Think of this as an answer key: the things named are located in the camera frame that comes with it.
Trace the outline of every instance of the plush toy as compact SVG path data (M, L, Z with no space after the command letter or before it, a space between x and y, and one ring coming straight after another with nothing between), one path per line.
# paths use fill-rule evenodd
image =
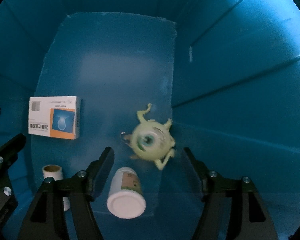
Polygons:
M124 138L130 141L127 144L137 155L131 158L153 161L157 168L162 171L169 158L175 155L174 149L172 149L175 145L175 140L169 133L172 120L168 119L165 124L160 124L155 120L147 121L143 116L150 109L151 104L148 104L147 110L137 111L140 124L134 129L132 134L125 135Z

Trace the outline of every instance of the jellyfish image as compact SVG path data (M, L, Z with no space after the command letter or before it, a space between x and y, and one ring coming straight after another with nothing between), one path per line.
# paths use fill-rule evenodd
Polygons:
M59 120L58 120L58 128L61 130L61 131L63 131L65 128L66 128L66 118L68 118L69 117L69 115L68 116L60 116L60 115L58 115L58 117L60 118Z

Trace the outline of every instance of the white box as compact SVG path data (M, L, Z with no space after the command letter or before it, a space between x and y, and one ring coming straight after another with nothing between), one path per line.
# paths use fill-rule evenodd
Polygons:
M63 139L79 137L79 97L33 97L29 101L30 134Z

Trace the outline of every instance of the blue plastic bin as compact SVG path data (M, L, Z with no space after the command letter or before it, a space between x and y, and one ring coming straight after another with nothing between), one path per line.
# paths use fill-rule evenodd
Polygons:
M31 96L82 98L76 140L31 136ZM178 155L158 171L131 160L120 141L149 119L173 118L178 152L224 177L249 176L279 239L300 224L300 10L293 0L3 0L0 4L0 146L18 133L26 147L9 170L19 206L4 228L16 239L42 167L65 177L106 146L115 162L91 204L105 240L191 239L202 203ZM134 168L145 213L120 220L106 207L110 180ZM76 239L66 212L71 239ZM221 231L220 240L225 231Z

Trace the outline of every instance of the brown label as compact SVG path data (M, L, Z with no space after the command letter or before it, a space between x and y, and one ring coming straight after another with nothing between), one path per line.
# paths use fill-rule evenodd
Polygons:
M123 173L121 189L133 190L133 191L138 192L139 194L142 195L140 180L133 173L129 173L129 172L124 172Z

